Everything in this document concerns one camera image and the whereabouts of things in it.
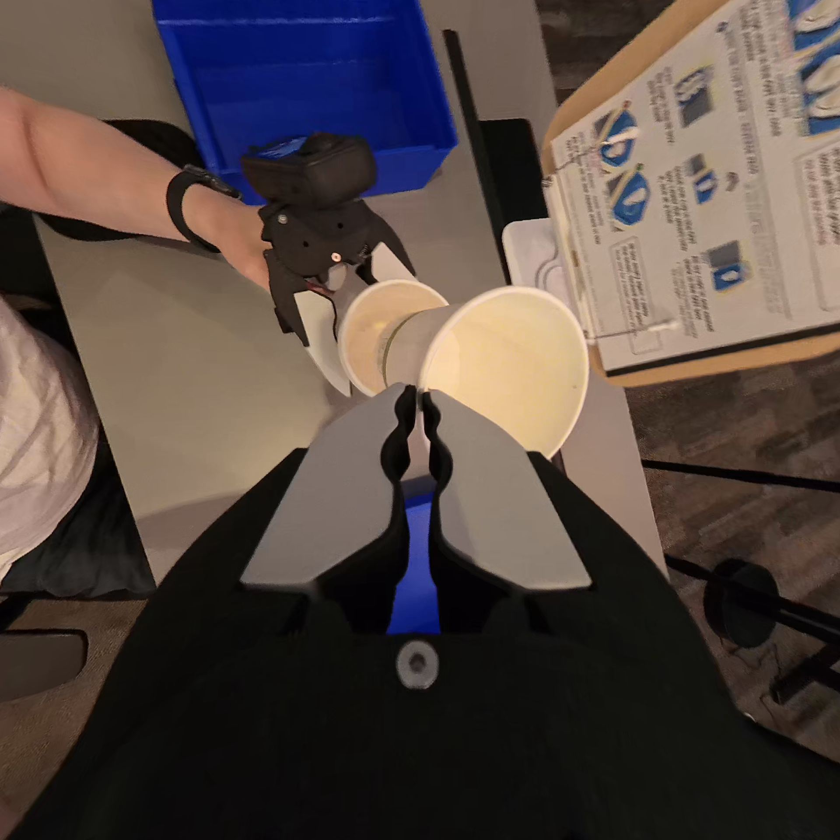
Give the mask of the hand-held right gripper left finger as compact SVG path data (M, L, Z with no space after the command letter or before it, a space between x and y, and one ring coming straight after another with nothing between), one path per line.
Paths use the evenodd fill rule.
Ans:
M391 617L408 565L402 478L411 387L392 385L312 441L241 577L254 590L337 603L347 617Z

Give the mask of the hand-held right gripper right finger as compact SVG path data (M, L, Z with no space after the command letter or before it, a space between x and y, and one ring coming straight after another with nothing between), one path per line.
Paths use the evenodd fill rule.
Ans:
M436 482L428 558L441 621L486 621L510 598L591 588L514 437L441 391L423 394L423 429Z

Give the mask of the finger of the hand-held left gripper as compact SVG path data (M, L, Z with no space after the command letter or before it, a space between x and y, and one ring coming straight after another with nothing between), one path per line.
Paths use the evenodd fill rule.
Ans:
M343 396L351 396L350 378L340 360L338 314L331 290L319 278L305 278L291 272L273 249L267 250L267 268L269 294L281 331L298 338L333 389Z
M402 240L389 224L369 226L353 271L367 285L417 278Z

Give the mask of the white paper cup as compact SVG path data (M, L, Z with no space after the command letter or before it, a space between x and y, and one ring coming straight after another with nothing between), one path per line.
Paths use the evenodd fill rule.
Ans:
M573 431L590 379L577 318L528 287L402 315L387 326L377 362L386 385L445 393L548 459Z
M368 286L350 304L339 327L339 359L353 387L365 396L386 388L385 348L403 324L448 301L435 289L409 279Z

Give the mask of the blue plastic bin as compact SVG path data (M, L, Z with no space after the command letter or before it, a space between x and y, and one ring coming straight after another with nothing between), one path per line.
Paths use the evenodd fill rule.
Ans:
M425 187L458 142L416 1L153 1L205 167L247 184L243 155L315 132L359 135L378 180L364 197Z
M405 503L409 529L408 565L395 590L390 635L439 634L438 594L428 555L433 494L412 497Z

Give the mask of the person's left forearm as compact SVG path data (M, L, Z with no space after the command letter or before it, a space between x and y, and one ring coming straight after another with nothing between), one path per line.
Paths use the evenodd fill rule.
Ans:
M166 204L176 173L106 123L1 89L2 204L183 242Z

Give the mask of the black wristband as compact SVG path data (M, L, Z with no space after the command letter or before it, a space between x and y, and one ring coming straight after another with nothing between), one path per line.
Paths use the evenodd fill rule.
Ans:
M169 181L165 204L178 235L216 256L222 252L218 244L220 225L242 197L220 176L196 164L186 164Z

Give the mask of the black flat mat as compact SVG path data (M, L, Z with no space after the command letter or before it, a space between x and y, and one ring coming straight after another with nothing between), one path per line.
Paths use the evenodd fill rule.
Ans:
M505 229L516 222L549 217L537 144L531 123L525 118L479 117L459 34L446 28L442 35L500 266L510 285L510 267L502 242Z

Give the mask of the black round stand base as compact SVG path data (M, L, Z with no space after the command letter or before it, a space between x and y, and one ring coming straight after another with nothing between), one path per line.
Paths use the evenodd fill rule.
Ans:
M713 573L722 582L708 582L702 598L703 615L710 629L735 648L751 650L767 643L776 627L775 620L742 603L740 595L725 583L741 584L763 595L779 595L772 573L739 559L719 562Z

